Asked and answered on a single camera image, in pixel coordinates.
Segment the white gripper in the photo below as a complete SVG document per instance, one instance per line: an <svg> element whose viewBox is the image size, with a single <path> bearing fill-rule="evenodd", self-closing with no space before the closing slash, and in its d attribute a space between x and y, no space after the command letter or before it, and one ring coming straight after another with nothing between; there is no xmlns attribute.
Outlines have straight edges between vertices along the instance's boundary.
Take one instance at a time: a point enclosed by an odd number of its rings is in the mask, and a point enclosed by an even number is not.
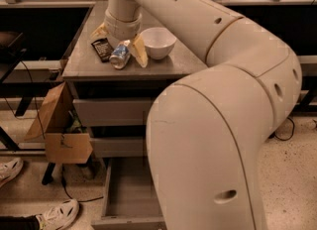
<svg viewBox="0 0 317 230"><path fill-rule="evenodd" d="M98 40L107 37L112 47L116 47L122 41L130 40L128 45L130 53L141 67L146 67L148 65L148 55L144 40L139 34L141 22L142 15L139 15L135 21L123 22L112 16L109 11L106 11L105 24L100 24L90 34L90 39Z"/></svg>

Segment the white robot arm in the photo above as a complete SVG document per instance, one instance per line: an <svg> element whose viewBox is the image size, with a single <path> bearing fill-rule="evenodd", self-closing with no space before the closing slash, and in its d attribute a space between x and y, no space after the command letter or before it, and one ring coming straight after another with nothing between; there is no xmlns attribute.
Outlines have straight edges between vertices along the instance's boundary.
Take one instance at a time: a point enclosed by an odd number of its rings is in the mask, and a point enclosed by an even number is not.
<svg viewBox="0 0 317 230"><path fill-rule="evenodd" d="M297 102L298 57L211 0L109 0L107 32L133 38L142 10L206 65L166 88L148 116L147 153L167 230L267 230L258 154Z"/></svg>

